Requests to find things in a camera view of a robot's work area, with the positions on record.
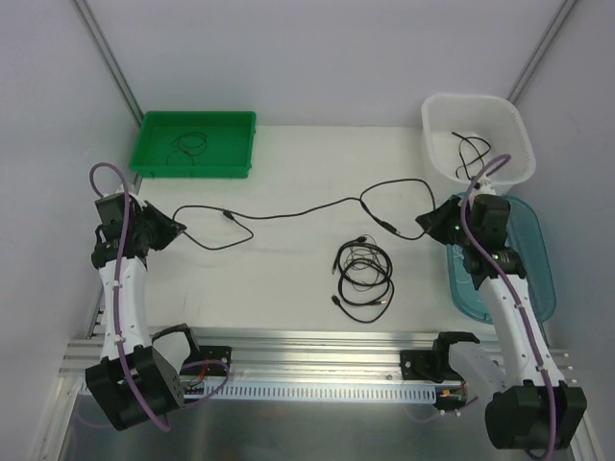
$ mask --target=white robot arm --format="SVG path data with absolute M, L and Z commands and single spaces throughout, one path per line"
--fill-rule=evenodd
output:
M 423 376 L 429 370 L 425 377 L 439 382 L 447 373 L 461 376 L 484 407 L 497 449 L 566 449 L 587 401 L 581 388 L 567 386 L 549 354 L 529 301 L 523 261 L 505 244 L 510 204 L 479 178 L 463 201 L 453 197 L 417 222 L 436 241 L 461 247 L 464 268 L 493 319 L 505 373 L 473 334 L 459 332 L 441 333 L 432 364 L 412 367 Z
M 125 216 L 125 200 L 124 193 L 117 193 L 96 201 L 102 224 L 96 230 L 91 259 L 103 282 L 107 330 L 100 363 L 86 370 L 88 389 L 117 430 L 184 407 L 179 372 L 189 357 L 201 358 L 186 324 L 150 337 L 145 319 L 146 256 L 150 250 L 166 248 L 185 226 L 132 194 Z M 126 220 L 125 246 L 119 255 Z

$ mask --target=blue plastic tray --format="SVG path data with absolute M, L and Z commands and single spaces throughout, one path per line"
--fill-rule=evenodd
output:
M 555 290 L 551 268 L 542 238 L 540 223 L 533 209 L 524 201 L 506 196 L 510 202 L 507 244 L 516 250 L 528 271 L 529 300 L 536 320 L 544 322 L 555 311 Z M 474 289 L 470 275 L 463 268 L 463 255 L 458 246 L 447 246 L 449 283 L 453 303 L 468 317 L 492 324 L 486 305 Z

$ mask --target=purple cable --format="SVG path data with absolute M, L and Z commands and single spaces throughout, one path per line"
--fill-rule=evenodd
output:
M 75 436 L 75 428 L 70 427 L 68 429 L 67 435 L 68 435 L 68 447 L 70 447 L 70 451 L 68 451 L 68 448 L 66 448 L 64 452 L 68 451 L 70 453 L 70 455 L 68 456 L 68 461 L 74 461 L 75 457 L 77 456 L 77 437 Z
M 73 413 L 75 415 L 75 419 L 79 421 L 85 427 L 89 427 L 90 429 L 111 429 L 113 427 L 110 423 L 91 423 L 86 420 L 83 416 L 81 416 L 81 400 L 75 400 L 75 407 L 73 408 Z
M 226 372 L 225 376 L 224 376 L 224 381 L 222 381 L 222 384 L 220 384 L 218 387 L 216 387 L 214 390 L 212 390 L 206 396 L 198 399 L 197 401 L 193 401 L 193 402 L 189 403 L 188 405 L 186 405 L 188 408 L 191 408 L 193 406 L 199 405 L 199 404 L 203 403 L 204 401 L 207 401 L 207 400 L 211 399 L 218 392 L 220 392 L 224 386 L 227 385 L 227 382 L 229 382 L 229 377 L 231 376 L 231 369 L 229 368 L 229 365 L 224 363 L 222 360 L 200 360 L 198 362 L 186 363 L 185 365 L 183 365 L 182 370 L 186 370 L 188 368 L 204 366 L 204 365 L 220 365 L 220 366 L 222 366 L 222 368 L 224 368 L 224 371 Z
M 529 346 L 534 355 L 534 359 L 536 360 L 536 363 L 538 364 L 538 366 L 542 367 L 545 362 L 542 358 L 540 350 L 538 349 L 536 338 L 531 330 L 531 324 L 529 323 L 528 313 L 526 312 L 525 306 L 521 302 L 521 297 L 517 293 L 517 290 L 515 290 L 515 287 L 512 285 L 512 282 L 508 278 L 508 275 L 500 268 L 497 261 L 493 257 L 491 257 L 489 252 L 487 252 L 480 245 L 479 241 L 470 232 L 470 227 L 468 226 L 468 221 L 467 221 L 467 216 L 466 216 L 466 210 L 468 209 L 468 202 L 470 199 L 470 194 L 472 193 L 476 185 L 479 183 L 480 178 L 482 178 L 483 176 L 491 176 L 496 171 L 498 171 L 500 168 L 502 168 L 504 165 L 506 165 L 509 161 L 510 161 L 509 154 L 497 156 L 491 159 L 486 165 L 484 165 L 482 169 L 479 171 L 479 173 L 474 178 L 472 178 L 472 180 L 470 181 L 470 185 L 468 186 L 468 189 L 466 190 L 466 193 L 463 196 L 463 199 L 461 200 L 461 226 L 463 227 L 463 231 L 465 232 L 465 235 L 466 237 L 468 237 L 468 240 L 470 241 L 472 246 L 474 246 L 474 248 L 476 248 L 479 251 L 479 253 L 487 260 L 487 262 L 494 267 L 498 275 L 502 278 L 502 281 L 506 285 L 506 288 L 508 288 L 508 291 L 510 292 L 510 296 L 512 296 L 512 299 L 515 302 L 515 305 L 519 309 L 519 313 L 521 315 L 523 325 L 526 329 L 526 334 L 529 340 Z M 553 384 L 551 383 L 551 378 L 549 377 L 549 372 L 547 372 L 547 370 L 541 369 L 540 374 L 542 375 L 542 378 L 545 381 L 545 388 L 547 389 L 547 397 L 549 399 L 549 444 L 547 445 L 547 450 L 541 457 L 535 456 L 529 452 L 528 454 L 533 459 L 548 460 L 551 458 L 551 456 L 554 453 L 555 433 L 557 430 L 555 392 L 554 392 Z
M 92 186 L 92 189 L 94 190 L 96 195 L 98 195 L 101 198 L 103 197 L 103 194 L 101 193 L 100 190 L 98 190 L 98 187 L 96 187 L 96 183 L 94 182 L 94 173 L 96 172 L 97 169 L 102 168 L 102 167 L 110 168 L 111 170 L 113 170 L 113 172 L 115 172 L 119 180 L 122 182 L 122 187 L 124 188 L 124 221 L 122 223 L 122 232 L 119 237 L 119 245 L 117 247 L 117 260 L 115 263 L 115 273 L 113 275 L 113 329 L 115 330 L 115 335 L 121 337 L 122 327 L 119 322 L 119 290 L 121 288 L 120 277 L 121 277 L 122 256 L 124 254 L 124 247 L 126 246 L 126 236 L 128 234 L 128 220 L 130 216 L 131 196 L 129 192 L 130 189 L 128 186 L 128 182 L 126 181 L 126 178 L 124 177 L 122 172 L 115 165 L 111 163 L 107 163 L 107 162 L 96 163 L 94 166 L 92 166 L 91 170 L 89 170 L 89 183 Z M 165 423 L 158 416 L 156 416 L 156 413 L 154 413 L 154 410 L 152 410 L 150 405 L 147 403 L 147 400 L 143 397 L 141 392 L 138 390 L 135 380 L 133 379 L 133 376 L 131 375 L 130 367 L 128 366 L 128 360 L 126 359 L 126 352 L 124 351 L 124 344 L 121 341 L 117 342 L 117 353 L 119 355 L 119 363 L 122 368 L 122 373 L 124 374 L 124 378 L 126 379 L 126 382 L 128 383 L 128 387 L 130 387 L 131 391 L 133 392 L 133 395 L 135 396 L 136 401 L 141 406 L 145 414 L 149 417 L 150 420 L 152 420 L 152 423 L 154 423 L 154 425 L 156 425 L 156 427 L 160 429 L 162 432 L 168 432 L 169 430 L 171 430 L 171 426 L 168 423 L 168 421 Z M 226 371 L 227 371 L 226 379 L 215 390 L 215 392 L 218 392 L 222 388 L 222 386 L 224 386 L 229 380 L 229 367 L 228 366 L 226 367 Z

